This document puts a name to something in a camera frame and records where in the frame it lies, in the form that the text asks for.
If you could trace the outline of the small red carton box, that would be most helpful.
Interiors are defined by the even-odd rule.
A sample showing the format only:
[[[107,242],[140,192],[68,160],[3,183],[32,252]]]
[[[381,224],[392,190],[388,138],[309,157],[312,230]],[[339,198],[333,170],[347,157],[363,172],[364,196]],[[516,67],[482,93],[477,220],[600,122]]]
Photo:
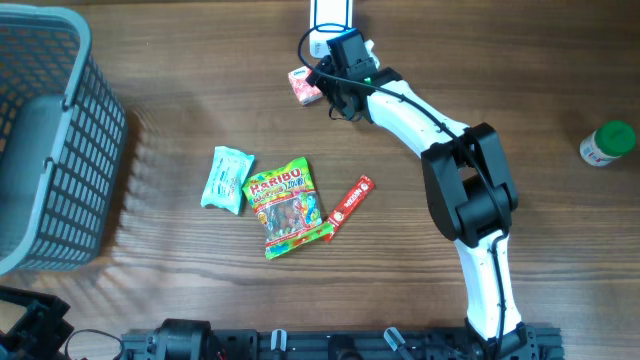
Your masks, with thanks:
[[[307,83],[306,79],[311,74],[308,67],[302,66],[288,74],[288,80],[293,93],[302,106],[309,105],[322,97],[322,92],[315,86]]]

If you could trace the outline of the red Nescafe stick packet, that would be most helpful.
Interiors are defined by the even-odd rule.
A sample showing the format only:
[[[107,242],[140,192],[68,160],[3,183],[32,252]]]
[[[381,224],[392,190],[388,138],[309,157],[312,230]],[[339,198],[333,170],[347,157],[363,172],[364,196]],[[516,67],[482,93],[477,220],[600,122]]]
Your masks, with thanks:
[[[324,241],[330,243],[335,234],[352,213],[359,207],[369,193],[375,188],[374,182],[366,175],[362,175],[356,184],[347,192],[338,205],[330,212],[326,222],[332,230],[324,236]]]

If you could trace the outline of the Haribo gummy worms bag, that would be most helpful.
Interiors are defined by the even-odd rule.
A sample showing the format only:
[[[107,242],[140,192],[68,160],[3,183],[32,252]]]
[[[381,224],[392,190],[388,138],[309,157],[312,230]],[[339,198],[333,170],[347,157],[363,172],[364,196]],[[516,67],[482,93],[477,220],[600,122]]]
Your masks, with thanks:
[[[334,230],[323,220],[309,163],[299,157],[275,170],[248,178],[248,204],[266,232],[265,257],[282,256]]]

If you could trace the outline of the mint green snack packet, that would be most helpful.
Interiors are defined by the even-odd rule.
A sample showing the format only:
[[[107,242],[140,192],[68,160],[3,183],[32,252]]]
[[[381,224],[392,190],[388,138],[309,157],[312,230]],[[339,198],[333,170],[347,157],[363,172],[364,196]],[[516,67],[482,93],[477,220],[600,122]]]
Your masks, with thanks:
[[[242,187],[254,160],[254,155],[227,146],[216,146],[200,205],[203,208],[227,209],[238,215],[243,198]]]

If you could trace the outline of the green lid jar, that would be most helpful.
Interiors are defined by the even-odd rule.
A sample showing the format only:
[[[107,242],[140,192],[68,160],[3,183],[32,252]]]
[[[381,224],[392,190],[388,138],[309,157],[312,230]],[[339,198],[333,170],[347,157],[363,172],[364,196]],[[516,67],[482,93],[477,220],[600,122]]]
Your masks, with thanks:
[[[630,153],[636,146],[634,129],[623,121],[610,121],[587,136],[580,155],[589,165],[603,167]]]

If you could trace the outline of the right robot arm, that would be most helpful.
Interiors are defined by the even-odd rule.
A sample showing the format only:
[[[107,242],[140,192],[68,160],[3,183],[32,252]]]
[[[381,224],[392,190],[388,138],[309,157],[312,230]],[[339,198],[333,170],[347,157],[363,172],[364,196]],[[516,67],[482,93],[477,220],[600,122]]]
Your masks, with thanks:
[[[508,241],[518,193],[496,130],[452,120],[391,68],[378,69],[361,32],[337,25],[307,81],[347,121],[365,118],[401,140],[422,164],[428,210],[454,243],[465,279],[470,346],[485,359],[520,345]]]

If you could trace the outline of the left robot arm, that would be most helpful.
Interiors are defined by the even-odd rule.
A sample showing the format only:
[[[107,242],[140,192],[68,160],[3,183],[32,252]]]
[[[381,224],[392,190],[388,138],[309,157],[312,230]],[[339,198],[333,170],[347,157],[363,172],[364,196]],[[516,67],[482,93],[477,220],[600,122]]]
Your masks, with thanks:
[[[211,326],[204,321],[167,319],[149,332],[120,337],[96,329],[75,329],[64,316],[70,306],[60,298],[3,286],[1,301],[24,309],[1,333],[2,360],[69,359],[71,340],[102,335],[118,343],[117,359],[206,359]]]

